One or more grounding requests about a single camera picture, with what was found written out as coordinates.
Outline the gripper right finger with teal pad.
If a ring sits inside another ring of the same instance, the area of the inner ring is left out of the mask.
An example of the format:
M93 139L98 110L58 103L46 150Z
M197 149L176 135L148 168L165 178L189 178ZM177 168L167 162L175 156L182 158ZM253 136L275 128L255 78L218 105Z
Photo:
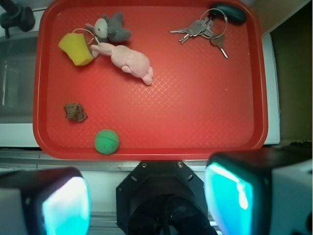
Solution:
M215 153L207 161L204 193L224 235L310 235L312 148Z

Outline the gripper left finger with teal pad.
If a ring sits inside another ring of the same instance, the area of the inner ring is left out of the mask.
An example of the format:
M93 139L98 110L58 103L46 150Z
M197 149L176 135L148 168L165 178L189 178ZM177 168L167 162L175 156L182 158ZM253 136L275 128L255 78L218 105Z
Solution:
M0 173L2 235L86 235L90 189L74 167Z

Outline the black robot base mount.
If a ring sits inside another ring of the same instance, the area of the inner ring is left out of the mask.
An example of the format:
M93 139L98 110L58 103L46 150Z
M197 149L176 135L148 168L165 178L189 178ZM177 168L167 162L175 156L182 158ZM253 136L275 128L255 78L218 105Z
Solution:
M116 222L127 235L215 235L204 182L182 161L142 161L116 187Z

